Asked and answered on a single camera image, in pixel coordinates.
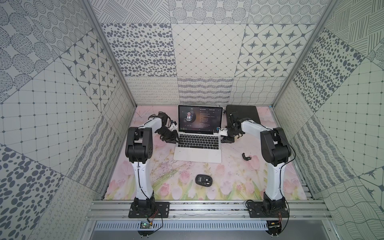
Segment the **black mouse battery cover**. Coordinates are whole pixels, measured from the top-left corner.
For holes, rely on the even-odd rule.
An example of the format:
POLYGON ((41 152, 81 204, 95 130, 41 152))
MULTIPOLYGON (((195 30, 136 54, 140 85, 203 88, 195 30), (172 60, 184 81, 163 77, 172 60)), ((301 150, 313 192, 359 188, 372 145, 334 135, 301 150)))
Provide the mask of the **black mouse battery cover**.
POLYGON ((250 161, 252 159, 252 157, 247 157, 245 155, 245 153, 242 153, 242 158, 245 160, 245 161, 250 161))

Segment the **black wireless mouse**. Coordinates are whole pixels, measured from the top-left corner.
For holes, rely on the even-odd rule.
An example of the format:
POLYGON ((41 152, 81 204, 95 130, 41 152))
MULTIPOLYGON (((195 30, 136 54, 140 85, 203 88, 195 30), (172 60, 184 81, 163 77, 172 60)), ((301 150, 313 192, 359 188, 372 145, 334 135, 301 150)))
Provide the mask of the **black wireless mouse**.
POLYGON ((208 175, 198 174, 195 178, 195 183, 202 187, 210 187, 213 184, 213 178, 208 175))

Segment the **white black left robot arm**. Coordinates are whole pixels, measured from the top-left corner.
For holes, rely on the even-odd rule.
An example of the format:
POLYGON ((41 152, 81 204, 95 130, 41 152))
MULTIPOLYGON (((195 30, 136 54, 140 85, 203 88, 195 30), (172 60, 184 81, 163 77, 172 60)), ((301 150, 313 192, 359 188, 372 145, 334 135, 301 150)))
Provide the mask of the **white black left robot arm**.
POLYGON ((150 183, 150 172, 147 169, 147 161, 154 152, 153 135, 158 134, 160 140, 176 144, 179 135, 176 130, 176 122, 164 112, 153 114, 148 121, 139 127, 128 129, 125 155, 134 167, 137 194, 134 199, 135 209, 154 209, 155 197, 150 183))

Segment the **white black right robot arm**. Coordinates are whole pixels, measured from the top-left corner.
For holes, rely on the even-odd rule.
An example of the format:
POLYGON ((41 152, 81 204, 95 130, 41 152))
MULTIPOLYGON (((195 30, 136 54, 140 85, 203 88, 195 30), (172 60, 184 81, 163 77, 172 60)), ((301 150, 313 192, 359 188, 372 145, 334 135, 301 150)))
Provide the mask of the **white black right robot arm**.
POLYGON ((267 188, 264 192, 264 211, 277 211, 286 207, 286 198, 283 194, 284 166, 289 162, 292 154, 290 145, 286 140, 282 128, 267 128, 250 118, 235 118, 231 113, 227 120, 227 128, 219 129, 223 136, 222 142, 233 143, 235 137, 250 134, 260 139, 262 157, 268 164, 267 188))

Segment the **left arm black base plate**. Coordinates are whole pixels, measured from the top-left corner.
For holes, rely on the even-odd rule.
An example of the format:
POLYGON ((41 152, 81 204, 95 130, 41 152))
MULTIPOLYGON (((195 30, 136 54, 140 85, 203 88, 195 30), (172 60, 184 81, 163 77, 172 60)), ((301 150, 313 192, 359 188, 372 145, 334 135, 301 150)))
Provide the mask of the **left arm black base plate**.
POLYGON ((170 202, 157 202, 155 198, 139 200, 135 198, 130 207, 129 218, 168 218, 170 202))

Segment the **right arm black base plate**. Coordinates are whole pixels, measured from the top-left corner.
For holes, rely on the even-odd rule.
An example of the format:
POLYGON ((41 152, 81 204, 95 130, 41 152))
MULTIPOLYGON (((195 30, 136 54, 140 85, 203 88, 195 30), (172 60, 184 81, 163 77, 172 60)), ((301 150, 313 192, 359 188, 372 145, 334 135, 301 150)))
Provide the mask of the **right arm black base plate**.
POLYGON ((262 202, 247 200, 245 206, 250 218, 288 218, 290 216, 285 197, 271 200, 268 196, 262 202))

